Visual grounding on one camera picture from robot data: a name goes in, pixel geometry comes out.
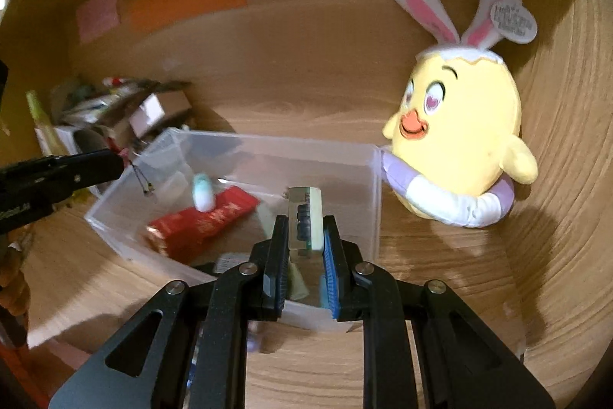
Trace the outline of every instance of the pink inner ear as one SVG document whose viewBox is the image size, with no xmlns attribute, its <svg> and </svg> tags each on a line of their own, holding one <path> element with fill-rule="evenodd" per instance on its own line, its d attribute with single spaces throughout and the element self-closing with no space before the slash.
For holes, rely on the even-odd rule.
<svg viewBox="0 0 613 409">
<path fill-rule="evenodd" d="M 487 10 L 487 17 L 483 20 L 483 22 L 478 25 L 472 33 L 470 33 L 466 39 L 466 43 L 469 46 L 479 46 L 479 44 L 481 42 L 483 42 L 483 40 L 487 37 L 487 34 L 490 33 L 490 31 L 492 30 L 492 28 L 494 27 L 494 24 L 492 23 L 492 19 L 490 18 L 490 11 L 492 10 L 492 6 L 494 6 L 495 3 L 502 1 L 502 0 L 494 0 L 491 4 L 490 4 L 490 8 Z"/>
<path fill-rule="evenodd" d="M 430 30 L 438 41 L 457 42 L 453 32 L 436 16 L 424 0 L 406 0 L 406 5 L 413 18 Z"/>
<path fill-rule="evenodd" d="M 473 33 L 471 33 L 466 43 L 469 46 L 478 46 L 479 43 L 487 37 L 487 34 L 490 33 L 490 30 L 494 27 L 492 20 L 489 18 L 483 20 L 483 23 L 480 24 L 477 28 L 474 29 Z"/>
</svg>

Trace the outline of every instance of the plush toy tag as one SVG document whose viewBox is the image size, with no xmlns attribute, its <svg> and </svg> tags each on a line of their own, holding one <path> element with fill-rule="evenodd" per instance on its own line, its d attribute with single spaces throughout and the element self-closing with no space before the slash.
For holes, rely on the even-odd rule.
<svg viewBox="0 0 613 409">
<path fill-rule="evenodd" d="M 536 20 L 521 4 L 504 1 L 494 3 L 490 10 L 494 29 L 505 39 L 517 44 L 527 44 L 536 37 Z"/>
</svg>

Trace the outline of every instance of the curved wooden panel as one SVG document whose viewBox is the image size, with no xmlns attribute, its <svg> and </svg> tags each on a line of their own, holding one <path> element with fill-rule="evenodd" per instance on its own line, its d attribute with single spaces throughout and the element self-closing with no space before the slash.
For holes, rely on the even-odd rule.
<svg viewBox="0 0 613 409">
<path fill-rule="evenodd" d="M 524 0 L 532 48 L 503 48 L 539 178 L 501 236 L 522 297 L 526 365 L 560 405 L 613 336 L 613 0 Z"/>
</svg>

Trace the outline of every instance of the metal screw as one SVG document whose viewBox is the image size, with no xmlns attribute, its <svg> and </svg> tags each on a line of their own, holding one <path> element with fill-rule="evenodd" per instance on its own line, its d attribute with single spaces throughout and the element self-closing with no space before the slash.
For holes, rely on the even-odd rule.
<svg viewBox="0 0 613 409">
<path fill-rule="evenodd" d="M 356 272 L 362 276 L 368 276 L 375 272 L 375 266 L 370 262 L 360 262 L 356 265 Z"/>
<path fill-rule="evenodd" d="M 428 289 L 431 292 L 440 295 L 442 293 L 445 293 L 445 291 L 447 290 L 447 285 L 444 282 L 439 281 L 438 279 L 433 279 L 432 281 L 428 282 Z"/>
<path fill-rule="evenodd" d="M 168 295 L 180 295 L 185 290 L 185 283 L 182 281 L 171 281 L 165 288 Z"/>
<path fill-rule="evenodd" d="M 251 276 L 257 272 L 257 265 L 253 262 L 245 262 L 244 264 L 240 264 L 238 271 L 243 274 L 243 276 Z"/>
</svg>

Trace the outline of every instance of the orange beak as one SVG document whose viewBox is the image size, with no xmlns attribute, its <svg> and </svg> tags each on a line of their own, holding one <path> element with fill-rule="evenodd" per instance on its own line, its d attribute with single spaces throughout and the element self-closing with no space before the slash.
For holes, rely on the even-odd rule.
<svg viewBox="0 0 613 409">
<path fill-rule="evenodd" d="M 405 139 L 421 139 L 428 132 L 428 122 L 419 118 L 414 108 L 400 119 L 400 133 Z"/>
</svg>

